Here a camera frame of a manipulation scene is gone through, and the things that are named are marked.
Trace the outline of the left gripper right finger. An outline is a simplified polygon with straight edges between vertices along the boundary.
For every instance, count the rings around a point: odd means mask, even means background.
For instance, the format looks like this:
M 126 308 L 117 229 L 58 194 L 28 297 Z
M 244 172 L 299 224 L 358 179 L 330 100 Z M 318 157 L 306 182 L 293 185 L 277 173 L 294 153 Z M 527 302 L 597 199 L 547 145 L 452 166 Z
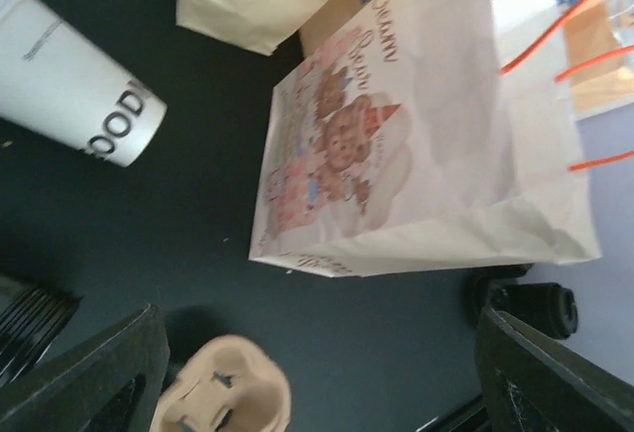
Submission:
M 485 307 L 475 363 L 494 431 L 631 431 L 633 386 L 506 312 Z

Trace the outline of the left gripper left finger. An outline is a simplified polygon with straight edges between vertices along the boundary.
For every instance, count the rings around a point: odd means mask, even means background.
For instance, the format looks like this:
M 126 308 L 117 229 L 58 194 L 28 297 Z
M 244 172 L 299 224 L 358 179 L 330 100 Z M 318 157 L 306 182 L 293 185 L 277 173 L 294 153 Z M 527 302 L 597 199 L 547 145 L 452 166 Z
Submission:
M 1 387 L 3 431 L 148 431 L 169 360 L 147 305 Z

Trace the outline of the pulp cup carrier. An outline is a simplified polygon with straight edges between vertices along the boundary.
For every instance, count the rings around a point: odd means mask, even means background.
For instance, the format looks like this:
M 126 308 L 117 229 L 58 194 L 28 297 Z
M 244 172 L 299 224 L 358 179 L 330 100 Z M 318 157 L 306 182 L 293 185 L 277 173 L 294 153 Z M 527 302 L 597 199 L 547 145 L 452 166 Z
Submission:
M 152 431 L 284 431 L 291 390 L 282 369 L 251 340 L 215 338 L 188 360 L 158 399 Z

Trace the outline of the Cream Bear paper bag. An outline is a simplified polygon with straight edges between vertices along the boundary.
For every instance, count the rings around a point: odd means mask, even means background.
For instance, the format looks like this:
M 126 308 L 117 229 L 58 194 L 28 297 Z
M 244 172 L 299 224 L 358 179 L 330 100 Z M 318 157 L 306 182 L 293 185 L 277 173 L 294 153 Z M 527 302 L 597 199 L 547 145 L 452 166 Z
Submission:
M 249 257 L 329 277 L 598 259 L 553 0 L 371 0 L 273 90 Z

